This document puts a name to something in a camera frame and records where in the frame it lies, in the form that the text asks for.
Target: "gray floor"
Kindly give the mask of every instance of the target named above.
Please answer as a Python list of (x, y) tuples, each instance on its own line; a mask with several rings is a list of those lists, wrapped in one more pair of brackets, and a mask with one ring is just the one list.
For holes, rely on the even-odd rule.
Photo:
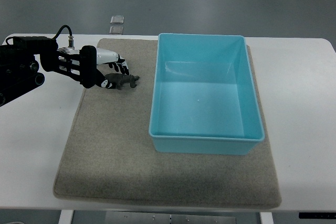
[[(0, 40), (12, 33), (55, 34), (63, 24), (74, 34), (108, 34), (111, 16), (123, 15), (125, 35), (325, 38), (336, 49), (335, 10), (336, 0), (0, 0)], [(319, 223), (298, 220), (297, 213), (274, 219), (276, 224)]]

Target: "blue plastic bin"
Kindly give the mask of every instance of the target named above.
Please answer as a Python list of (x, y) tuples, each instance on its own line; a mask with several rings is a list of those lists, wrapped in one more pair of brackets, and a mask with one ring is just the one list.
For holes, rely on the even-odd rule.
[(264, 140), (244, 37), (159, 35), (149, 134), (175, 153), (244, 155)]

